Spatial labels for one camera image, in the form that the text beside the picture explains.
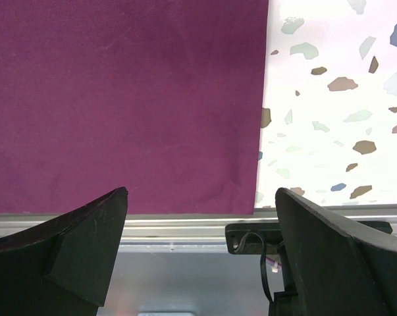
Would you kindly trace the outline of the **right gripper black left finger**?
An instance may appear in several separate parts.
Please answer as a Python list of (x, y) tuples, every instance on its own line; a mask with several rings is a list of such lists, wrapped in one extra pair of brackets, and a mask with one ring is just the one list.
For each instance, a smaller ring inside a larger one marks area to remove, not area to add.
[(104, 306), (128, 209), (117, 188), (0, 238), (0, 315), (96, 315)]

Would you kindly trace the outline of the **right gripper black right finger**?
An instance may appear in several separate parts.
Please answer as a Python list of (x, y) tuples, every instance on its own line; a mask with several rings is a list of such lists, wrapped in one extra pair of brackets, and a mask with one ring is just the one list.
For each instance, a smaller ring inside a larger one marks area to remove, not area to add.
[(286, 188), (275, 203), (303, 315), (397, 315), (397, 237)]

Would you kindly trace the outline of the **maroon surgical cloth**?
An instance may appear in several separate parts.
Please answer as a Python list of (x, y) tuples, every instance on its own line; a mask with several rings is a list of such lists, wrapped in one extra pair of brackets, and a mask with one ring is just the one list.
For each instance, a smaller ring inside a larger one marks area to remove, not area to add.
[(253, 212), (266, 1), (0, 1), (0, 213), (118, 187), (131, 213)]

